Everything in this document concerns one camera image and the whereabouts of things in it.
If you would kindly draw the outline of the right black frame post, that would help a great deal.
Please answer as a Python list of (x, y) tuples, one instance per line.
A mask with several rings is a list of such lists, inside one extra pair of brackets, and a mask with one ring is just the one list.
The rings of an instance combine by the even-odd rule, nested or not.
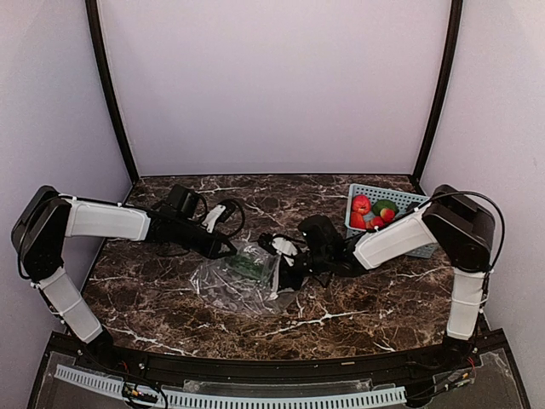
[(428, 115), (427, 125), (422, 137), (422, 143), (416, 158), (416, 163), (409, 179), (417, 193), (423, 193), (421, 181), (433, 146), (433, 141), (439, 126), (445, 97), (450, 82), (453, 62), (456, 55), (456, 46), (462, 20), (463, 1), (452, 0), (445, 35), (445, 45), (439, 67), (438, 79), (433, 94), (433, 101)]

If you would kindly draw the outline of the light blue plastic basket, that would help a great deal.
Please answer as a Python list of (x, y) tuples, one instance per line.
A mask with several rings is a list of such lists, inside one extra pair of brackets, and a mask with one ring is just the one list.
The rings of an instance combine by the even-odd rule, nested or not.
[[(399, 207), (399, 213), (396, 215), (395, 220), (390, 223), (390, 226), (393, 224), (395, 228), (397, 228), (396, 232), (399, 230), (399, 224), (400, 222), (397, 222), (399, 218), (401, 218), (401, 224), (406, 222), (407, 220), (411, 219), (411, 217), (408, 217), (407, 213), (414, 212), (414, 209), (418, 207), (419, 209), (422, 207), (422, 204), (426, 202), (428, 199), (430, 199), (428, 196), (419, 195), (416, 193), (407, 193), (407, 192), (401, 192), (397, 190), (392, 189), (386, 189), (381, 187), (372, 187), (367, 186), (363, 184), (357, 184), (353, 183), (350, 185), (349, 192), (348, 192), (348, 202), (347, 202), (347, 209), (346, 209), (346, 215), (345, 215), (345, 226), (347, 228), (347, 234), (346, 238), (351, 239), (354, 236), (357, 236), (364, 232), (364, 230), (360, 229), (354, 229), (350, 227), (350, 215), (351, 215), (351, 205), (352, 205), (352, 199), (353, 196), (363, 194), (367, 196), (373, 205), (377, 200), (380, 199), (390, 199), (392, 200), (398, 207)], [(364, 219), (367, 222), (370, 222), (370, 220), (375, 217), (372, 210), (369, 214), (364, 215)], [(427, 244), (421, 245), (419, 247), (410, 248), (409, 251), (405, 252), (404, 254), (406, 256), (413, 256), (413, 257), (420, 257), (424, 259), (429, 259), (433, 253), (439, 248), (439, 244), (437, 242), (427, 242)]]

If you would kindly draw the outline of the green fake avocado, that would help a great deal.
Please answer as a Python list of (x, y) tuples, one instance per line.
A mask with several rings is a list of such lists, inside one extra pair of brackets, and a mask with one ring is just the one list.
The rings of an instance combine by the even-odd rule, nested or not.
[(377, 200), (371, 209), (375, 216), (379, 216), (384, 209), (392, 210), (395, 215), (399, 213), (399, 207), (390, 199)]

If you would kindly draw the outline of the black frame post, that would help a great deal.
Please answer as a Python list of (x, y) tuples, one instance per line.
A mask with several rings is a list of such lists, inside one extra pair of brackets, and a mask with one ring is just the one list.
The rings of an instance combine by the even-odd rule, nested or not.
[(112, 124), (124, 168), (132, 185), (140, 180), (135, 159), (129, 145), (129, 138), (123, 125), (118, 99), (112, 81), (112, 75), (106, 55), (106, 44), (100, 23), (99, 4), (96, 0), (85, 0), (89, 34), (93, 46), (95, 64), (99, 74), (100, 85), (106, 102), (106, 108)]
[(453, 62), (456, 55), (456, 46), (462, 20), (463, 1), (452, 0), (445, 35), (445, 45), (439, 67), (438, 79), (433, 94), (433, 101), (428, 115), (427, 125), (422, 137), (422, 143), (416, 158), (416, 163), (409, 179), (417, 193), (423, 193), (421, 181), (433, 146), (433, 141), (439, 126), (445, 97), (450, 82)]

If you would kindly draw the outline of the green fake cucumber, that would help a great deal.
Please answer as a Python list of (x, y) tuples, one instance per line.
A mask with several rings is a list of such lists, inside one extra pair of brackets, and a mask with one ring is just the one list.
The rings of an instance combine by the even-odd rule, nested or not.
[(264, 282), (273, 272), (270, 267), (271, 257), (255, 253), (240, 253), (226, 259), (227, 268), (243, 278)]

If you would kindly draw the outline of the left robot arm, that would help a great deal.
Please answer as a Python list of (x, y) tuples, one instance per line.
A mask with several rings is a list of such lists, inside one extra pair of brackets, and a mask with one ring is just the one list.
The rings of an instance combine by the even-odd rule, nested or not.
[(201, 193), (180, 185), (148, 209), (63, 194), (44, 185), (20, 214), (10, 239), (20, 277), (30, 281), (68, 330), (88, 345), (88, 359), (111, 372), (120, 364), (120, 353), (106, 341), (107, 330), (72, 281), (67, 262), (75, 259), (77, 250), (85, 251), (92, 262), (108, 239), (177, 245), (209, 260), (234, 256), (231, 234), (216, 225), (235, 209), (227, 202), (209, 209)]

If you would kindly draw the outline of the black front rail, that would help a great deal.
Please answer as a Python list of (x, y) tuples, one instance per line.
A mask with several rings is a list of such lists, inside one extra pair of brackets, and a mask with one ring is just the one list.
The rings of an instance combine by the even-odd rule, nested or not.
[(483, 348), (471, 343), (444, 341), (439, 345), (401, 352), (326, 360), (218, 360), (183, 357), (109, 346), (106, 357), (92, 355), (75, 337), (54, 332), (47, 350), (66, 354), (89, 369), (121, 372), (150, 383), (181, 385), (185, 381), (287, 384), (370, 379), (375, 384), (427, 382), (441, 372), (469, 366)]

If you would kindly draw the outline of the clear zip top bag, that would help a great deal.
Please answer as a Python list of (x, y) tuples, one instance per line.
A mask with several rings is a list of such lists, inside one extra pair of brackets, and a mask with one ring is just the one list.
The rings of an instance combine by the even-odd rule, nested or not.
[(280, 255), (271, 255), (256, 243), (237, 240), (234, 256), (202, 262), (190, 282), (207, 305), (248, 316), (286, 312), (297, 291), (280, 285)]

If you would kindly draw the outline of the left black frame post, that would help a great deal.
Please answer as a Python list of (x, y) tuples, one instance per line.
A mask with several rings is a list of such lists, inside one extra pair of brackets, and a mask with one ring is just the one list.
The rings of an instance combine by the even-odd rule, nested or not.
[(106, 108), (112, 124), (124, 168), (132, 185), (140, 180), (135, 159), (129, 145), (129, 138), (123, 125), (118, 99), (112, 81), (112, 75), (106, 55), (106, 44), (100, 23), (99, 4), (96, 0), (85, 0), (89, 34), (93, 46), (95, 64), (99, 74), (100, 85), (106, 102)]

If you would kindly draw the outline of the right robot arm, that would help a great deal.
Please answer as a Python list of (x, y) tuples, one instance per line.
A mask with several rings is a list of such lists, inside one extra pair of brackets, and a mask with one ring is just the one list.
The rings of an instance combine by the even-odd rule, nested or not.
[(505, 228), (500, 209), (479, 204), (482, 194), (441, 185), (429, 198), (391, 189), (352, 184), (348, 193), (342, 237), (322, 215), (303, 220), (298, 230), (305, 245), (280, 234), (272, 237), (273, 252), (282, 256), (283, 287), (296, 289), (307, 276), (329, 272), (358, 277), (402, 255), (430, 257), (436, 248), (447, 255), (454, 271), (449, 338), (434, 352), (434, 361), (451, 370), (468, 354), (488, 297), (488, 282), (502, 247), (494, 245), (497, 229)]

